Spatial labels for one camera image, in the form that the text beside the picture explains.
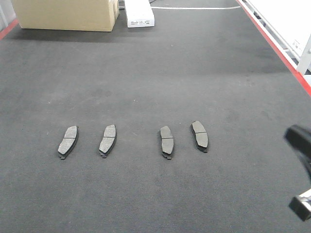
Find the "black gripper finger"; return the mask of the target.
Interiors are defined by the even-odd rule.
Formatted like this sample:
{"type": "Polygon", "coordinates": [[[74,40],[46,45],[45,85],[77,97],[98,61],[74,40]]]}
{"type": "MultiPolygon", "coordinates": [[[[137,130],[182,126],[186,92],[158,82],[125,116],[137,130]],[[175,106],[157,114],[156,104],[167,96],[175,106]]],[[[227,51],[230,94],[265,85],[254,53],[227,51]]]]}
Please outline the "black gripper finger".
{"type": "Polygon", "coordinates": [[[294,196],[289,203],[289,208],[302,220],[311,218],[311,190],[294,196]]]}
{"type": "Polygon", "coordinates": [[[284,139],[297,153],[298,159],[311,179],[311,130],[295,124],[287,128],[284,139]]]}

